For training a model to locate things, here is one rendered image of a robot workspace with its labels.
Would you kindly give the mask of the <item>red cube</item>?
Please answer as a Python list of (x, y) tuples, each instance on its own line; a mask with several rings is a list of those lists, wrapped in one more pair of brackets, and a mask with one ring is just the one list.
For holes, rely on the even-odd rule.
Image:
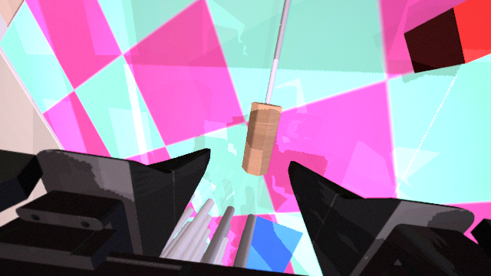
[(491, 0), (467, 0), (404, 34), (414, 73), (491, 54)]

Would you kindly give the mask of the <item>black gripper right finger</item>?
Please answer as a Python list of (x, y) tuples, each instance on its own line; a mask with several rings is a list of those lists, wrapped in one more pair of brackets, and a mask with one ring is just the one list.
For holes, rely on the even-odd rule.
[(394, 197), (363, 198), (291, 161), (288, 175), (322, 276), (359, 276), (396, 225), (456, 230), (469, 209)]

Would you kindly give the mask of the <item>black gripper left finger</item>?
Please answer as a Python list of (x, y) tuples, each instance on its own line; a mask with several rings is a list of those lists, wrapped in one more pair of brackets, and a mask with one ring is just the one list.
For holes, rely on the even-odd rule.
[(46, 193), (115, 198), (124, 203), (134, 255), (160, 257), (209, 164), (205, 148), (149, 165), (62, 149), (36, 156)]

